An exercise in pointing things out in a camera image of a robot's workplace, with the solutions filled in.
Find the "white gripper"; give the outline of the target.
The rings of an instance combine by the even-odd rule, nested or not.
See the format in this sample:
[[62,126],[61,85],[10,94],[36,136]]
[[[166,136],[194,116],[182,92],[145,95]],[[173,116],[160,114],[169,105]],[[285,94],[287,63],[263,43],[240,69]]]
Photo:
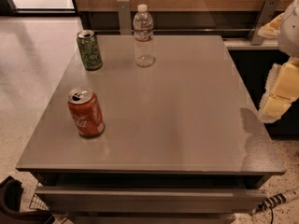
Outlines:
[[[299,56],[299,0],[287,7],[284,14],[262,26],[262,38],[277,38],[280,51],[290,57]],[[263,123],[274,123],[288,111],[299,98],[299,59],[290,58],[283,65],[274,63],[269,71],[265,93],[259,104],[259,118]]]

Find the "dark robot base part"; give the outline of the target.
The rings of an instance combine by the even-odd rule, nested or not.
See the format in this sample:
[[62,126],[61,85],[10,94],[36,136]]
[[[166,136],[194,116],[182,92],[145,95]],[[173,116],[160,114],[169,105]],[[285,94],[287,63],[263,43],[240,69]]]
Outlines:
[[0,224],[52,224],[50,211],[21,211],[21,181],[8,176],[0,183]]

